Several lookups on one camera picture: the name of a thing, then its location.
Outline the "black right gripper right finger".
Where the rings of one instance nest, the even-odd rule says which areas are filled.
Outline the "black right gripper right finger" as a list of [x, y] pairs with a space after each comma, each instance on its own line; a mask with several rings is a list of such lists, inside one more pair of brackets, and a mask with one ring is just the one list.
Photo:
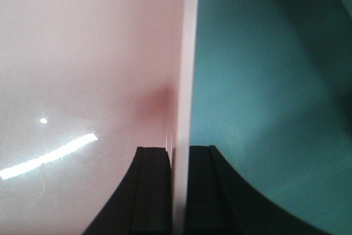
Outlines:
[[251, 186], [214, 146], [189, 148], [185, 234], [324, 234]]

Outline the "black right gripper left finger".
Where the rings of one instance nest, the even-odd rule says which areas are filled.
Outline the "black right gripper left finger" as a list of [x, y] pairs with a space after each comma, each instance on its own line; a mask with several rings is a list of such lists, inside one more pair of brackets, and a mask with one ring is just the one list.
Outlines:
[[171, 168], [161, 147], [138, 147], [123, 180], [84, 234], [170, 234]]

